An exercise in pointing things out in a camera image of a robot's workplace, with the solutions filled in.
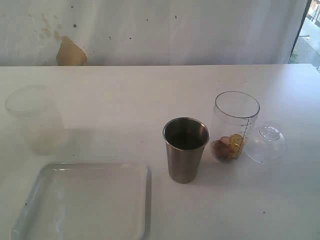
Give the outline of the translucent plastic container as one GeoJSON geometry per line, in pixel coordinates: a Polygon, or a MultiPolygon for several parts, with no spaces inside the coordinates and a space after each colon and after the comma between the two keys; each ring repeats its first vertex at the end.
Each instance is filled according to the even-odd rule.
{"type": "Polygon", "coordinates": [[[48,87],[36,84],[20,88],[7,97],[5,108],[33,153],[49,155],[67,142],[62,115],[48,87]]]}

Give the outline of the stainless steel tumbler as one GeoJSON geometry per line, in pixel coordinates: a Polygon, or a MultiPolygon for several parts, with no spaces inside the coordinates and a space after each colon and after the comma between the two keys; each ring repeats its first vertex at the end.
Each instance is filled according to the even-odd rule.
{"type": "Polygon", "coordinates": [[[179,184],[192,182],[210,140],[208,128],[191,117],[178,117],[167,122],[162,130],[169,176],[179,184]]]}

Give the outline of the white rectangular tray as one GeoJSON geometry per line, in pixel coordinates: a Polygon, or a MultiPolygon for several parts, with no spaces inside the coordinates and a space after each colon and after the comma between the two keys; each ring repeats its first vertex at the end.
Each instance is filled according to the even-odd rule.
{"type": "Polygon", "coordinates": [[[12,240],[142,240],[148,170],[137,163],[50,163],[38,173],[12,240]]]}

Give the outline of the pile of coins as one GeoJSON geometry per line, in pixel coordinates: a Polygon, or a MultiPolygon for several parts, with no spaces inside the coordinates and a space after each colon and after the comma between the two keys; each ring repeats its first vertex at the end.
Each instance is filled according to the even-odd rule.
{"type": "Polygon", "coordinates": [[[237,133],[223,136],[212,142],[212,153],[218,160],[230,162],[239,158],[245,142],[245,139],[237,133]]]}

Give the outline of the clear dome lid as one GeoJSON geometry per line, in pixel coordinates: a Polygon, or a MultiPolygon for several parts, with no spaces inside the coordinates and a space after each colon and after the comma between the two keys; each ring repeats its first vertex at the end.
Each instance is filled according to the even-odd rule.
{"type": "Polygon", "coordinates": [[[246,155],[262,165],[279,159],[286,149],[287,143],[282,129],[272,121],[265,121],[255,127],[248,135],[244,147],[246,155]]]}

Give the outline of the clear measuring shaker cup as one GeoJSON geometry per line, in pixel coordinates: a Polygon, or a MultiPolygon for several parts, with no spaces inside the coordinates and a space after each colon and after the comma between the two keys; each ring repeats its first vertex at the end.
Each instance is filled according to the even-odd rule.
{"type": "Polygon", "coordinates": [[[215,98],[210,128],[210,148],[215,160],[228,164],[238,159],[232,161],[217,159],[213,155],[212,142],[224,136],[239,134],[245,139],[245,147],[260,109],[260,104],[253,96],[241,91],[225,91],[215,98]]]}

